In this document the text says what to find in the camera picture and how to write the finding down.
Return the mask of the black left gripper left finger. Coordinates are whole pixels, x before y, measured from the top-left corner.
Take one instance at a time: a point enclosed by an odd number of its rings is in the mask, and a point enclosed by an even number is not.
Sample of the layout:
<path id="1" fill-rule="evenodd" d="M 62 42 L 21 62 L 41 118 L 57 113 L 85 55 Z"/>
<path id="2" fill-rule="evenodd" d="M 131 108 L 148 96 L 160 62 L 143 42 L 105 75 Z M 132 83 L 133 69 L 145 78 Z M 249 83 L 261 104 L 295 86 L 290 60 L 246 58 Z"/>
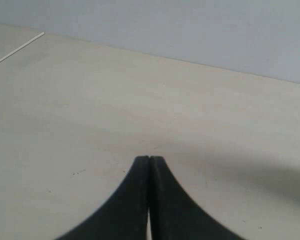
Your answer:
<path id="1" fill-rule="evenodd" d="M 137 156 L 114 193 L 59 240 L 146 240 L 150 157 Z"/>

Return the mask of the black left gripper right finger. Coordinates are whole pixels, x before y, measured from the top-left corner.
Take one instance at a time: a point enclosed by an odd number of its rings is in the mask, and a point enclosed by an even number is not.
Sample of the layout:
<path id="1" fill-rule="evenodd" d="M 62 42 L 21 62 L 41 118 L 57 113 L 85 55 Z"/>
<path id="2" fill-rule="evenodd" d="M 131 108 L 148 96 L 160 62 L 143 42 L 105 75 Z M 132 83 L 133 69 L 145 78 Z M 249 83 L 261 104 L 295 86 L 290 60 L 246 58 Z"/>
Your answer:
<path id="1" fill-rule="evenodd" d="M 153 240 L 241 240 L 200 208 L 162 156 L 150 157 L 148 209 Z"/>

